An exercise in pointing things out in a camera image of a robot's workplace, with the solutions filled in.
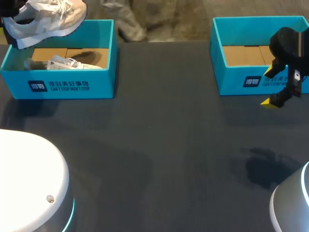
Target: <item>round white device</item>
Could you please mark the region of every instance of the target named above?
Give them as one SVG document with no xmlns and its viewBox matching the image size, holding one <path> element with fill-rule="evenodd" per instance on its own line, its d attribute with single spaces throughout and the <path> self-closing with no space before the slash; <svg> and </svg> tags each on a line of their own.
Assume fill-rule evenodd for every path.
<svg viewBox="0 0 309 232">
<path fill-rule="evenodd" d="M 274 190 L 269 204 L 276 232 L 309 231 L 309 163 Z"/>
<path fill-rule="evenodd" d="M 68 232 L 74 204 L 60 151 L 40 136 L 0 130 L 0 231 Z"/>
</svg>

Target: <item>shoe box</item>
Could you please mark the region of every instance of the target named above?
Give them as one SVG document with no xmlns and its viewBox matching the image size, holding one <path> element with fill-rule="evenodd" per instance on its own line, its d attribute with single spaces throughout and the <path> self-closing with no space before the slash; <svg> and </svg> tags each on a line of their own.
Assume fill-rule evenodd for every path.
<svg viewBox="0 0 309 232">
<path fill-rule="evenodd" d="M 85 20 L 66 37 L 48 38 L 23 50 L 10 46 L 0 72 L 15 99 L 112 98 L 117 49 L 113 20 Z M 54 55 L 102 69 L 24 70 L 26 58 L 48 61 Z"/>
<path fill-rule="evenodd" d="M 264 77 L 274 57 L 270 38 L 282 27 L 304 31 L 303 16 L 259 16 L 214 18 L 210 54 L 220 95 L 272 94 L 287 83 L 287 69 L 274 78 Z M 302 83 L 309 93 L 309 81 Z"/>
</svg>

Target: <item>dark gray table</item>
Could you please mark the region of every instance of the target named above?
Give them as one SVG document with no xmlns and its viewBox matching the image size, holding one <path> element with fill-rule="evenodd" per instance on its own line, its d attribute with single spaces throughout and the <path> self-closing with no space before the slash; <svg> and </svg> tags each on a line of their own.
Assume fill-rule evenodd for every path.
<svg viewBox="0 0 309 232">
<path fill-rule="evenodd" d="M 309 98 L 220 97 L 208 43 L 123 43 L 118 67 L 112 100 L 16 101 L 0 80 L 1 127 L 64 155 L 78 232 L 272 232 L 269 183 L 309 160 Z"/>
</svg>

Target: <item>gray pants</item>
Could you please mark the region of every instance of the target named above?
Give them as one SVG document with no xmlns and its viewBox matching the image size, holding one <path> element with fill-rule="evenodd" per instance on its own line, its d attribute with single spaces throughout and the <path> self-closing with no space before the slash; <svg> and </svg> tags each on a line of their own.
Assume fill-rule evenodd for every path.
<svg viewBox="0 0 309 232">
<path fill-rule="evenodd" d="M 142 41 L 145 30 L 137 22 L 129 0 L 100 0 L 104 11 L 115 20 L 116 26 L 129 41 Z"/>
</svg>

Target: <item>white shoe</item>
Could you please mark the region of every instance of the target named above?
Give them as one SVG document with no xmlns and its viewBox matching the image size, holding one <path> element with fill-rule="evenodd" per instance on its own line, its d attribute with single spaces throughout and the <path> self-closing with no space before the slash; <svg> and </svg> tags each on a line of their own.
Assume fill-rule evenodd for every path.
<svg viewBox="0 0 309 232">
<path fill-rule="evenodd" d="M 28 0 L 14 19 L 3 18 L 14 47 L 23 49 L 54 36 L 74 32 L 84 21 L 87 6 L 82 0 Z M 34 18 L 29 24 L 15 21 Z"/>
<path fill-rule="evenodd" d="M 33 61 L 27 58 L 24 67 L 25 70 L 102 69 L 99 66 L 83 64 L 72 58 L 62 58 L 57 55 L 49 61 Z"/>
</svg>

